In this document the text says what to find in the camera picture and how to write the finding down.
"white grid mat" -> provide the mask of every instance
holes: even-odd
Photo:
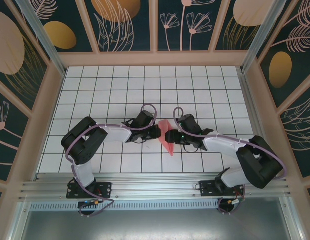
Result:
[[[37,172],[72,172],[61,140],[83,118],[119,124],[136,118],[146,103],[156,107],[158,120],[168,119],[174,128],[173,109],[179,106],[202,129],[253,136],[234,66],[74,66],[68,68]],[[190,146],[186,150],[194,151]],[[179,145],[172,157],[157,139],[102,144],[91,163],[94,173],[220,172],[239,165],[226,155],[188,153]]]

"yellow oval shape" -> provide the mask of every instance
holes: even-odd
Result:
[[[269,66],[269,81],[274,88],[285,85],[292,72],[292,59],[286,52],[280,51],[272,58]]]
[[[71,49],[76,46],[75,33],[60,21],[50,21],[44,25],[51,42],[60,49]]]
[[[125,22],[123,13],[120,14],[117,2],[120,4],[123,12],[124,9],[127,10],[131,19],[136,17],[141,9],[141,0],[91,0],[95,10],[104,19],[115,23]]]
[[[24,63],[23,35],[16,24],[0,12],[0,72],[16,74]]]
[[[245,27],[256,27],[263,23],[273,0],[237,0],[234,5],[235,21]]]

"flower illustration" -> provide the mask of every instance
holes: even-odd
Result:
[[[192,37],[194,34],[207,33],[212,30],[212,25],[209,25],[211,20],[209,18],[210,13],[197,14],[194,18],[194,13],[187,14],[187,25],[190,33],[189,50],[192,50]]]
[[[170,51],[171,49],[169,45],[169,38],[167,36],[167,29],[172,29],[172,28],[176,28],[180,26],[180,22],[177,21],[178,18],[176,16],[176,13],[174,14],[169,13],[167,14],[167,16],[165,15],[165,13],[163,13],[160,15],[160,20],[165,28],[167,47],[168,47],[168,51]]]
[[[184,25],[184,15],[185,8],[190,6],[200,6],[214,3],[215,0],[181,0],[183,4],[183,12],[181,15],[181,27],[180,27],[180,50],[183,51],[183,25]]]
[[[9,114],[9,110],[10,110],[10,105],[6,101],[3,101],[2,105],[0,102],[0,131],[4,130],[4,131],[8,132],[9,134],[12,134],[13,136],[21,139],[22,138],[21,136],[15,134],[15,133],[13,133],[13,132],[11,132],[5,128],[6,127],[6,120],[7,120],[8,114]],[[9,147],[11,149],[14,149],[14,150],[19,149],[18,147],[10,145],[10,144],[3,142],[1,140],[0,140],[0,144],[4,145],[6,147]]]
[[[10,105],[7,102],[3,101],[2,106],[0,103],[0,130],[5,129],[5,122],[9,114],[9,109]]]

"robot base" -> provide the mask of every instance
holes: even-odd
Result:
[[[111,198],[112,192],[112,183],[111,182],[97,182],[93,190],[90,189],[90,192],[101,196],[103,198]],[[93,196],[86,193],[77,182],[69,183],[67,185],[67,199],[94,199]]]
[[[244,194],[244,187],[242,185],[235,186],[234,188],[226,188],[224,192],[221,192],[217,187],[216,187],[216,181],[200,181],[199,182],[199,190],[200,190],[200,195],[202,197],[231,197],[234,196],[236,197],[236,191],[243,195]]]

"red object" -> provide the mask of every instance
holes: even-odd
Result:
[[[169,154],[171,156],[173,156],[173,153],[174,153],[174,143],[168,143],[167,141],[165,141],[165,134],[169,130],[173,129],[172,125],[170,124],[170,122],[167,119],[165,119],[165,120],[162,120],[162,121],[158,122],[158,127],[160,129],[160,138],[159,138],[160,143],[164,146],[164,148],[167,149]]]

